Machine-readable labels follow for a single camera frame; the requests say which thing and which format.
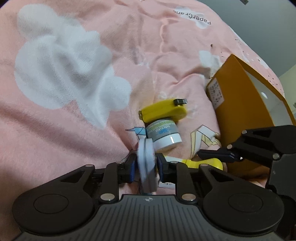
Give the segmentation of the orange open cardboard box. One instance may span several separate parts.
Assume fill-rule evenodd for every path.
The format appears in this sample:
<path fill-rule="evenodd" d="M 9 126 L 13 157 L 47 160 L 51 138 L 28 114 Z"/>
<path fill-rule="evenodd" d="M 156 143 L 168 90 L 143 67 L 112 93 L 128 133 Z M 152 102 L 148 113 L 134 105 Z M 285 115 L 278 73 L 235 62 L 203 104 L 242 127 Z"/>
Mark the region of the orange open cardboard box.
<path fill-rule="evenodd" d="M 206 87 L 227 149 L 243 131 L 274 126 L 295 126 L 283 94 L 250 65 L 230 55 Z"/>

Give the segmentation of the white red mint tin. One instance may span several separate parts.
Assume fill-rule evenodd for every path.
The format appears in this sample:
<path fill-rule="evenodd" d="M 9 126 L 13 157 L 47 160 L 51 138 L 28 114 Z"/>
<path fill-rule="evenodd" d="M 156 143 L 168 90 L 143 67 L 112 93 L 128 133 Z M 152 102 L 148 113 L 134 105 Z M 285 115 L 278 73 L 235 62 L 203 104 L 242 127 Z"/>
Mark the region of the white red mint tin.
<path fill-rule="evenodd" d="M 156 156 L 151 138 L 141 138 L 137 149 L 137 164 L 144 193 L 156 192 L 158 180 L 156 174 Z"/>

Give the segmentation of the yellow tape measure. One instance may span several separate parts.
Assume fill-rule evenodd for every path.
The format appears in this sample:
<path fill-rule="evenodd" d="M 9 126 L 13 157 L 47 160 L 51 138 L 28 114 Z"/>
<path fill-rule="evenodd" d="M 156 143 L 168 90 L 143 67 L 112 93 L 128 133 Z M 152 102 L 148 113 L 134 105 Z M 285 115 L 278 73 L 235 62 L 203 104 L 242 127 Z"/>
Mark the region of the yellow tape measure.
<path fill-rule="evenodd" d="M 152 123 L 163 118 L 177 122 L 186 117 L 187 103 L 185 98 L 162 100 L 140 110 L 138 117 L 144 123 Z"/>

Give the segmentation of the grey wall strip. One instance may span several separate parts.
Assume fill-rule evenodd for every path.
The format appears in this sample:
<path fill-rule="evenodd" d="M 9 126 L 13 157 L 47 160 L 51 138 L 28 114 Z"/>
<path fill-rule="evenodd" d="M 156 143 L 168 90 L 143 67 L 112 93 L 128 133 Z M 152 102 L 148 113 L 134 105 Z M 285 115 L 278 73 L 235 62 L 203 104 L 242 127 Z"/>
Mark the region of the grey wall strip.
<path fill-rule="evenodd" d="M 248 3 L 248 0 L 240 0 L 241 3 L 243 3 L 244 5 L 246 5 Z"/>

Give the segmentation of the yellow tube bottle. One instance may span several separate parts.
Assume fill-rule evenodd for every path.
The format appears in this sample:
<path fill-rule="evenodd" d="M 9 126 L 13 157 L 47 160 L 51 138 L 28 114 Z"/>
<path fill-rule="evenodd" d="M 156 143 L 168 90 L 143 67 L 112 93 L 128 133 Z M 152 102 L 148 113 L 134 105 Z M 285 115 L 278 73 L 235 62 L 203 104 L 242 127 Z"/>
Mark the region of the yellow tube bottle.
<path fill-rule="evenodd" d="M 193 161 L 190 159 L 180 159 L 180 158 L 175 158 L 171 156 L 165 156 L 165 158 L 167 162 L 182 162 L 186 164 L 189 168 L 198 169 L 201 164 L 208 164 L 208 165 L 214 166 L 217 169 L 223 170 L 223 164 L 217 158 L 211 158 L 211 159 L 206 159 L 201 161 Z"/>

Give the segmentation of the grey white cream jar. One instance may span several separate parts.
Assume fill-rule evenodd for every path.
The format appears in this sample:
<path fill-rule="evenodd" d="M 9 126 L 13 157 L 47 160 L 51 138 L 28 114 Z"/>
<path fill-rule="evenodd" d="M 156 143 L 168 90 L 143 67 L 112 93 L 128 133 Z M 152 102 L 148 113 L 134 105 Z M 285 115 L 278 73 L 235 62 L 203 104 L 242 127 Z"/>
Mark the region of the grey white cream jar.
<path fill-rule="evenodd" d="M 146 127 L 147 138 L 151 138 L 156 152 L 165 152 L 182 142 L 176 123 L 170 118 L 163 118 Z"/>

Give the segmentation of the pink printed duvet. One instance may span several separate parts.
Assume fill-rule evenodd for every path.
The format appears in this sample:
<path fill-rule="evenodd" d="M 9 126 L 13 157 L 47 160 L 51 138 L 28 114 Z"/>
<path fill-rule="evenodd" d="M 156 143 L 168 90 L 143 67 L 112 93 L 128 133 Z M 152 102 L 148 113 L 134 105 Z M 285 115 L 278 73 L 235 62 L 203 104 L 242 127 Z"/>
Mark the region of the pink printed duvet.
<path fill-rule="evenodd" d="M 269 66 L 199 1 L 8 1 L 1 8 L 1 240 L 19 234 L 23 192 L 136 149 L 138 111 L 186 98 L 172 157 L 191 133 L 219 132 L 205 88 L 230 55 L 279 92 Z"/>

